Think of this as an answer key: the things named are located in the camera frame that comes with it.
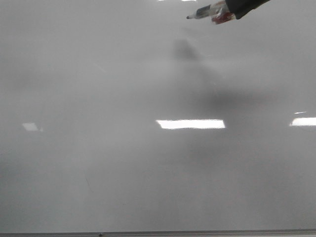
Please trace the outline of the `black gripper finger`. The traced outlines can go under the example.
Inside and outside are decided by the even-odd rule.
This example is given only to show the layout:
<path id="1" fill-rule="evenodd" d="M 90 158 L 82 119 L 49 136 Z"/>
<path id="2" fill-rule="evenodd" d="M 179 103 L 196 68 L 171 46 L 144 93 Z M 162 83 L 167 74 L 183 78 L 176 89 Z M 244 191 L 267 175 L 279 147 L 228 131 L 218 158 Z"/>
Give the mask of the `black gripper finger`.
<path id="1" fill-rule="evenodd" d="M 239 20 L 250 11 L 269 2 L 269 0 L 225 0 L 225 2 L 229 12 L 234 14 L 236 19 Z"/>

